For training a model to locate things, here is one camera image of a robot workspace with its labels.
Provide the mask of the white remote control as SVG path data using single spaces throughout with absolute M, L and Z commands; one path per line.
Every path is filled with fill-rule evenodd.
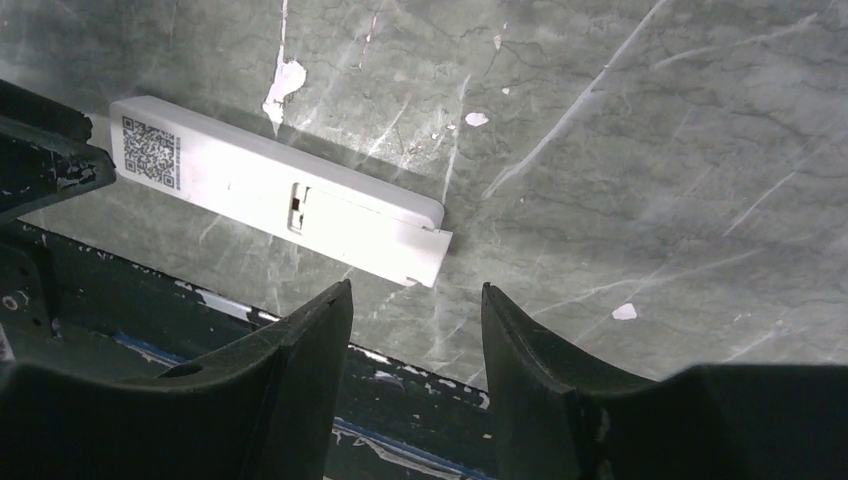
M 122 177 L 281 239 L 299 244 L 288 228 L 297 184 L 443 230 L 434 199 L 164 100 L 115 101 L 109 114 Z

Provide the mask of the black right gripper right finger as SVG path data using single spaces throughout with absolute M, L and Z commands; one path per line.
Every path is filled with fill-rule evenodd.
M 842 365 L 696 364 L 650 380 L 481 298 L 503 479 L 843 479 Z

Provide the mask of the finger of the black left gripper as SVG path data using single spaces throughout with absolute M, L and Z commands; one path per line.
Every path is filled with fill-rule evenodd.
M 1 220 L 103 188 L 116 181 L 111 155 L 89 143 L 82 112 L 1 82 Z

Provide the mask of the white battery cover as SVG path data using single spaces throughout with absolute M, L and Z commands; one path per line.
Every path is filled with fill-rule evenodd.
M 448 231 L 301 184 L 294 186 L 288 228 L 301 246 L 403 286 L 433 287 L 452 240 Z

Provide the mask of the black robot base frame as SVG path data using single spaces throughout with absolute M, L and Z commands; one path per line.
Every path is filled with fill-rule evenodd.
M 151 374 L 274 314 L 39 227 L 1 228 L 1 352 L 98 379 Z M 488 394 L 350 345 L 328 479 L 494 479 Z

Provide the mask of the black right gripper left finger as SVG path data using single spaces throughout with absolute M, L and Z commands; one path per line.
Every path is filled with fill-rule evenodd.
M 340 281 L 156 377 L 1 368 L 5 479 L 320 479 L 353 320 Z

